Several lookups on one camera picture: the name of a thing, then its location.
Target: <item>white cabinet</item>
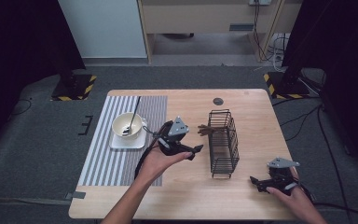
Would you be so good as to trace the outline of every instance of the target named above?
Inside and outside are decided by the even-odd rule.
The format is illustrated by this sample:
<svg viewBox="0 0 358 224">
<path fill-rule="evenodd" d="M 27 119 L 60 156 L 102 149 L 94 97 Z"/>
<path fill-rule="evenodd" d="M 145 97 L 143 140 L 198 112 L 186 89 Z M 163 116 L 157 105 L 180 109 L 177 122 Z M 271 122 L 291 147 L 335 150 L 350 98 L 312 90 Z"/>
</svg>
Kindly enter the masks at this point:
<svg viewBox="0 0 358 224">
<path fill-rule="evenodd" d="M 59 0 L 82 58 L 146 58 L 136 0 Z"/>
</svg>

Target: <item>black wire basket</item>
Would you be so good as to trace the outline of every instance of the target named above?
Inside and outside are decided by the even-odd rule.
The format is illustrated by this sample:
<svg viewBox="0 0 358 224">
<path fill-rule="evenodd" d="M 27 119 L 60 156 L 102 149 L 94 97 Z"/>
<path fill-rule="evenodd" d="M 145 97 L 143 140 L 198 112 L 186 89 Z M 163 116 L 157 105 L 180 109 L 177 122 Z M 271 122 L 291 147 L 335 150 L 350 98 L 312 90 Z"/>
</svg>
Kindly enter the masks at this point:
<svg viewBox="0 0 358 224">
<path fill-rule="evenodd" d="M 231 178 L 240 160 L 234 118 L 228 109 L 212 110 L 208 126 L 213 129 L 208 134 L 212 177 L 227 175 Z"/>
</svg>

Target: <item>hand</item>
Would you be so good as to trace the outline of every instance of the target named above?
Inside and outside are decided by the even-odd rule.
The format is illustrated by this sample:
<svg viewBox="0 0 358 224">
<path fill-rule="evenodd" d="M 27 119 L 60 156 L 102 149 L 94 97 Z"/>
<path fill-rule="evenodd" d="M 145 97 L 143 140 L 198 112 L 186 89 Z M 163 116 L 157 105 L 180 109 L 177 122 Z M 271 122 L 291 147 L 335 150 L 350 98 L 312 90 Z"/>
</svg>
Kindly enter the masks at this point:
<svg viewBox="0 0 358 224">
<path fill-rule="evenodd" d="M 298 174 L 295 169 L 291 168 L 291 171 L 293 177 L 298 179 Z M 289 207 L 299 219 L 307 223 L 327 223 L 318 210 L 316 210 L 313 206 L 312 202 L 301 187 L 294 187 L 290 196 L 287 196 L 280 190 L 271 187 L 267 187 L 267 191 Z"/>
<path fill-rule="evenodd" d="M 156 143 L 146 156 L 137 178 L 146 178 L 148 181 L 153 182 L 161 176 L 168 167 L 192 155 L 192 152 L 181 152 L 173 156 L 166 156 L 159 149 L 158 143 Z"/>
</svg>

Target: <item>wooden table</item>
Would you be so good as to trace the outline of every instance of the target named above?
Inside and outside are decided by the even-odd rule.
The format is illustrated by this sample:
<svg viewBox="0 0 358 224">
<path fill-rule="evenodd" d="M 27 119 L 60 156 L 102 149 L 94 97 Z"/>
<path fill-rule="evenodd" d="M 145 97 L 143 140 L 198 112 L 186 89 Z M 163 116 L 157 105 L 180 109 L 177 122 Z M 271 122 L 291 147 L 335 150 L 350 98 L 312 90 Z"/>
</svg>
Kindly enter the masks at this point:
<svg viewBox="0 0 358 224">
<path fill-rule="evenodd" d="M 259 193 L 252 175 L 269 179 L 267 162 L 277 156 L 291 160 L 281 128 L 264 90 L 120 90 L 108 96 L 168 96 L 167 118 L 180 116 L 190 132 L 182 144 L 204 145 L 193 161 L 182 161 L 162 176 L 162 186 L 152 186 L 135 219 L 272 220 L 294 219 L 273 196 Z M 214 98 L 223 99 L 215 105 Z M 240 161 L 231 178 L 212 178 L 208 137 L 200 136 L 198 125 L 207 124 L 213 109 L 229 109 L 239 138 Z M 77 186 L 86 192 L 74 198 L 72 218 L 104 218 L 128 186 Z"/>
</svg>

